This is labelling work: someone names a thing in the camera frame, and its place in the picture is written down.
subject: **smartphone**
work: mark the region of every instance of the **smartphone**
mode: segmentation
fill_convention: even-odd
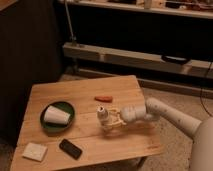
[[[63,150],[64,152],[66,152],[67,154],[69,154],[70,156],[72,156],[76,160],[82,154],[82,150],[76,145],[74,145],[73,143],[71,143],[70,141],[68,141],[67,139],[63,139],[61,141],[61,143],[59,144],[59,148]]]

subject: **paper cup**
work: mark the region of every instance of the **paper cup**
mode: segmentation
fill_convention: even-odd
[[[44,114],[44,121],[49,123],[67,125],[70,114],[54,106],[49,106]]]

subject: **table top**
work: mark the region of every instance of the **table top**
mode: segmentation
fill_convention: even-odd
[[[112,103],[94,96],[113,96]],[[66,101],[75,108],[75,120],[66,131],[50,136],[40,125],[42,110],[50,103]],[[34,85],[22,123],[11,170],[60,170],[159,154],[162,144],[153,123],[136,122],[106,133],[100,126],[98,106],[121,108],[144,105],[143,92],[135,76],[76,80]],[[59,149],[63,138],[83,150],[75,160]],[[43,144],[48,151],[42,162],[22,157],[29,142]]]

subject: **gray carpet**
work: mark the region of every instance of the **gray carpet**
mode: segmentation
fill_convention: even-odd
[[[62,75],[60,81],[84,79],[71,75]],[[200,120],[208,117],[200,99],[194,96],[175,94],[171,92],[159,91],[150,88],[143,88],[145,98],[155,97],[191,116]],[[204,99],[205,105],[213,113],[213,100]],[[150,156],[145,161],[142,168],[137,169],[138,159],[107,163],[97,166],[71,169],[72,171],[186,171],[189,167],[189,159],[192,141],[182,132],[177,130],[172,124],[161,118],[156,122],[156,129],[160,134],[162,143],[165,146],[164,153]],[[0,144],[0,171],[8,171],[13,155],[13,149],[9,145]]]

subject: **green plate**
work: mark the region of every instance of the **green plate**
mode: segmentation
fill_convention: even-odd
[[[71,115],[67,125],[48,123],[48,122],[44,121],[44,114],[45,114],[47,108],[50,105],[54,106],[54,107],[56,107],[60,110],[63,110],[64,112],[67,112]],[[72,124],[74,117],[75,117],[75,110],[74,110],[73,106],[71,104],[67,103],[67,102],[59,101],[59,102],[54,102],[54,103],[49,104],[42,111],[41,116],[40,116],[40,123],[41,123],[41,126],[43,127],[45,132],[47,132],[47,133],[58,133],[58,132],[62,132],[65,129],[67,129]]]

